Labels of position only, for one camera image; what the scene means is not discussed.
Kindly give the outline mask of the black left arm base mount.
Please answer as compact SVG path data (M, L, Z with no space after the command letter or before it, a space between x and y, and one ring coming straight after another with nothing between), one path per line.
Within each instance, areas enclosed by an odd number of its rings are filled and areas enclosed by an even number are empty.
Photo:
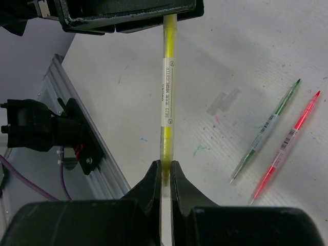
M7 125L1 132L8 136L7 147L25 147L47 152L52 147L71 148L83 173L88 175L99 166L103 149L90 122L77 100L64 102L61 115L55 114L44 103L32 99L9 99L1 104L7 111Z

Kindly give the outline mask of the clear pink pen cap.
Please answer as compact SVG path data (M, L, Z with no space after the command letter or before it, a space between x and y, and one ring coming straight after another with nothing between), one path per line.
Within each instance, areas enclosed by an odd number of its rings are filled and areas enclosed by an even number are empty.
M236 99L238 94L240 93L240 90L235 88L233 89L224 99L222 105L221 105L221 110L225 111L229 108L229 106L233 103L233 101Z

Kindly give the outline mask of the green highlighter pen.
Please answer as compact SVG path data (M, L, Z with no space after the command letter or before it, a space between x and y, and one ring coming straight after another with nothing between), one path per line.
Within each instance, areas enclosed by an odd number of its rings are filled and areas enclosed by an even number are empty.
M245 153L244 157L240 160L239 164L235 168L234 172L230 178L230 184L233 183L237 177L242 173L242 171L247 167L248 164L252 162L256 154L261 150L263 145L266 143L268 137L275 129L278 124L282 113L287 108L289 103L292 101L298 87L301 84L301 78L298 79L287 91L286 95L281 99L276 109L270 114L269 118L266 120L265 124L262 126L260 132L257 134L256 138L253 140L249 150Z

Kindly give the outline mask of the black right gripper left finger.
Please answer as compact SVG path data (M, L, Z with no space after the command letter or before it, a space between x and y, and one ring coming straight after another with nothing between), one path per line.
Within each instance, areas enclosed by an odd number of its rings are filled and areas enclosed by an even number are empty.
M157 160L120 199L27 204L1 245L160 245L160 189Z

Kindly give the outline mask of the clear green pen cap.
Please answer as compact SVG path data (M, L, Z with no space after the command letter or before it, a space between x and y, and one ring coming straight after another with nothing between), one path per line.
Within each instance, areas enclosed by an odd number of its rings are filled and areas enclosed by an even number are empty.
M228 107L228 95L222 92L214 99L212 104L207 109L207 113L213 116L218 109L225 111Z

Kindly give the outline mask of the yellow highlighter pen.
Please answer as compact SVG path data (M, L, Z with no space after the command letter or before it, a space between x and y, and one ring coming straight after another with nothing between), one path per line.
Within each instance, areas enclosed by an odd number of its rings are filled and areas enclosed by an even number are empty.
M162 196L170 195L170 168L174 156L177 15L163 18L163 59L160 112L160 162Z

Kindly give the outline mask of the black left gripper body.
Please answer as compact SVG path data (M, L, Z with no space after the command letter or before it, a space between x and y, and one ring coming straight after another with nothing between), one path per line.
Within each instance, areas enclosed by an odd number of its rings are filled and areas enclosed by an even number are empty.
M1 0L1 27L23 36L27 22L42 18L59 22L55 1Z

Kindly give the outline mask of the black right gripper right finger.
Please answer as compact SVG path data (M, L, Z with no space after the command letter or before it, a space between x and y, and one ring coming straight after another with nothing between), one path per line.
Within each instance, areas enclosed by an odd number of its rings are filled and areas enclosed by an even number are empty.
M288 207L223 207L170 170L173 245L324 245L313 220Z

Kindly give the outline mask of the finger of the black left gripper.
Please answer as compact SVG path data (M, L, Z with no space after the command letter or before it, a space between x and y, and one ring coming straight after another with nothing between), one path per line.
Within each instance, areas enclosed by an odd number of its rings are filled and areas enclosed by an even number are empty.
M104 35L115 25L193 10L196 1L55 1L64 31Z
M204 1L197 0L196 6L193 10L177 14L177 21L179 22L183 20L198 18L203 15L204 15ZM117 33L133 33L133 32L147 30L161 25L163 25L163 16L116 24L115 31Z

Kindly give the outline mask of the pink highlighter pen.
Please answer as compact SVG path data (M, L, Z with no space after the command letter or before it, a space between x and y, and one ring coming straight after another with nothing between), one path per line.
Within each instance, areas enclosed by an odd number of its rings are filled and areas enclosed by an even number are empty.
M305 110L301 113L299 119L295 123L294 127L290 129L287 136L285 137L283 143L281 144L279 150L275 154L271 164L264 174L260 182L258 183L256 189L254 190L249 205L252 205L264 192L266 187L273 181L275 174L284 165L289 154L291 153L293 147L296 144L298 137L300 136L300 131L302 126L305 124L306 120L310 117L315 104L320 97L321 91L318 91L314 97L309 101Z

